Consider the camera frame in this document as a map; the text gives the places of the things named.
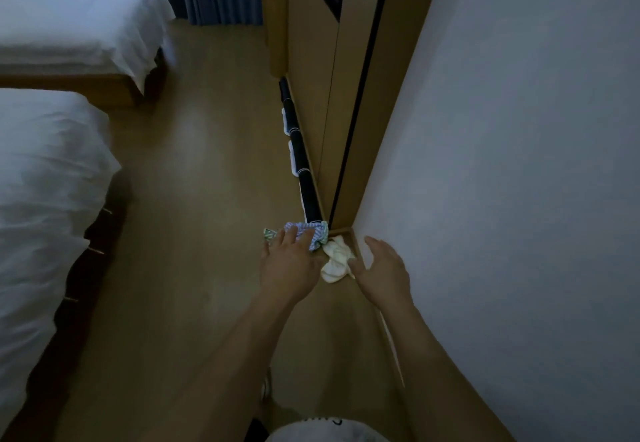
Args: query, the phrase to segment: hand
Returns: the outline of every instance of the hand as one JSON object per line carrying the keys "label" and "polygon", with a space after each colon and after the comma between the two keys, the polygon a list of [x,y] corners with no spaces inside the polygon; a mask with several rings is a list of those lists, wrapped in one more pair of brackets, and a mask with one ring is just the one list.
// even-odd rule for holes
{"label": "hand", "polygon": [[409,274],[402,258],[382,240],[365,236],[364,241],[373,254],[371,268],[364,268],[359,258],[349,260],[349,267],[365,297],[383,314],[389,309],[413,306]]}
{"label": "hand", "polygon": [[270,245],[264,242],[260,284],[265,295],[292,308],[313,290],[324,264],[322,258],[313,258],[309,252],[314,232],[308,229],[296,242],[298,228],[294,226],[287,233],[281,229]]}

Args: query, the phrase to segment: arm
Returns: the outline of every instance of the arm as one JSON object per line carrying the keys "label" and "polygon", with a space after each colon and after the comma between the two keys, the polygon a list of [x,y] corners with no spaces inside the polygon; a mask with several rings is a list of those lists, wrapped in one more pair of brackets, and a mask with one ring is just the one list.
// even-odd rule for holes
{"label": "arm", "polygon": [[309,254],[314,231],[298,242],[296,233],[281,230],[264,245],[260,293],[166,419],[141,442],[244,440],[280,333],[319,279],[321,262]]}
{"label": "arm", "polygon": [[387,243],[365,237],[373,256],[349,267],[362,292],[384,316],[402,370],[407,410],[416,439],[423,441],[513,441],[413,305],[409,274]]}

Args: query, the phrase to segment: white cloth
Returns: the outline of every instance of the white cloth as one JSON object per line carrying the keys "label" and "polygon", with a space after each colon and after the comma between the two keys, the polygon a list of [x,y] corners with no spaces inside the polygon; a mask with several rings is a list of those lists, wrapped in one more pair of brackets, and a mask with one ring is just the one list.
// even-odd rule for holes
{"label": "white cloth", "polygon": [[167,0],[0,0],[0,75],[129,75],[140,91],[175,18]]}
{"label": "white cloth", "polygon": [[108,120],[77,93],[0,89],[0,436],[120,168]]}
{"label": "white cloth", "polygon": [[341,236],[331,238],[323,245],[322,250],[329,256],[329,261],[324,264],[320,271],[320,275],[325,282],[332,284],[346,275],[354,278],[347,262],[350,258],[355,258],[355,255],[344,243],[344,239]]}
{"label": "white cloth", "polygon": [[267,442],[388,442],[368,425],[341,418],[313,418],[274,432]]}

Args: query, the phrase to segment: wooden floor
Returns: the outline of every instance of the wooden floor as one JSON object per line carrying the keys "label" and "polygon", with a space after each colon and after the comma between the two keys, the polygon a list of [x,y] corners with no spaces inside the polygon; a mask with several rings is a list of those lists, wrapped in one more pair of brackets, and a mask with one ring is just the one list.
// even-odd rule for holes
{"label": "wooden floor", "polygon": [[[262,30],[178,21],[171,38],[157,105],[110,112],[134,201],[48,440],[135,441],[162,419],[257,292],[262,229],[303,219]],[[295,309],[272,369],[273,426],[332,415],[410,439],[350,279]]]}

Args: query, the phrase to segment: forearm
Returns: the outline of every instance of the forearm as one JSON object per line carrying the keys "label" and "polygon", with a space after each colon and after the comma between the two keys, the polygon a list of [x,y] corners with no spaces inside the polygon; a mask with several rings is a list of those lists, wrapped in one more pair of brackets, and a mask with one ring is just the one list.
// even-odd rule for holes
{"label": "forearm", "polygon": [[513,440],[414,306],[385,309],[383,315],[396,346],[418,441]]}
{"label": "forearm", "polygon": [[292,306],[261,293],[142,442],[242,441]]}

